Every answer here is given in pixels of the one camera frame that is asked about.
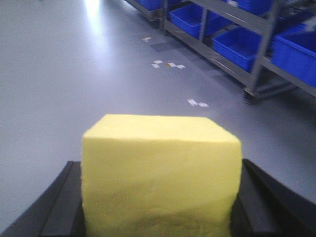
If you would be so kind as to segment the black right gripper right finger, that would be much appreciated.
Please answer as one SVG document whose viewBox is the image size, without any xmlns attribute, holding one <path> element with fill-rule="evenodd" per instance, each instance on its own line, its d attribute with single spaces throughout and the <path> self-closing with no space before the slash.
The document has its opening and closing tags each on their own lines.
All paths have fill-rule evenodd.
<svg viewBox="0 0 316 237">
<path fill-rule="evenodd" d="M 248 159 L 230 215 L 234 237 L 314 237 L 316 205 Z"/>
</svg>

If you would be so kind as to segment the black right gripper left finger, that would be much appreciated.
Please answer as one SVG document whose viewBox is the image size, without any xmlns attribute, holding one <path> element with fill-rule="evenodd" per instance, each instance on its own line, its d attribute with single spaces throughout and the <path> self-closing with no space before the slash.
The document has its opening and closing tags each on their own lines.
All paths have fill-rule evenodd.
<svg viewBox="0 0 316 237">
<path fill-rule="evenodd" d="M 68 161 L 52 184 L 2 237 L 84 237 L 79 161 Z"/>
</svg>

